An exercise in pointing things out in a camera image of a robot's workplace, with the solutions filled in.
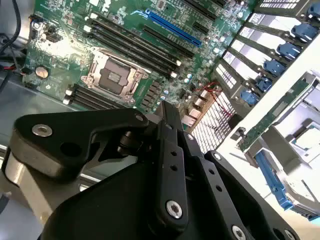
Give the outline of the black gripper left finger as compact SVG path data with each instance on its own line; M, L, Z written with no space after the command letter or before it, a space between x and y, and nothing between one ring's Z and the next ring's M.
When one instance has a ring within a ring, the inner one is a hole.
M22 116L10 139L9 180L49 219L66 200L133 164L156 162L161 170L174 156L183 166L177 108L162 102L155 115L158 122L133 108Z

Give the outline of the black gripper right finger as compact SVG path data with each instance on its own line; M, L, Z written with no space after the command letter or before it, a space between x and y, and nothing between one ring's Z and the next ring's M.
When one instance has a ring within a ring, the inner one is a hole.
M298 240L295 230L216 151L183 134L190 226L200 240Z

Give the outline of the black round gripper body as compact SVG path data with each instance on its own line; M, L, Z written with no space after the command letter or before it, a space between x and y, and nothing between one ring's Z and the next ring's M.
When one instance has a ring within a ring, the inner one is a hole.
M200 158L135 163L63 202L43 240L225 240L228 230Z

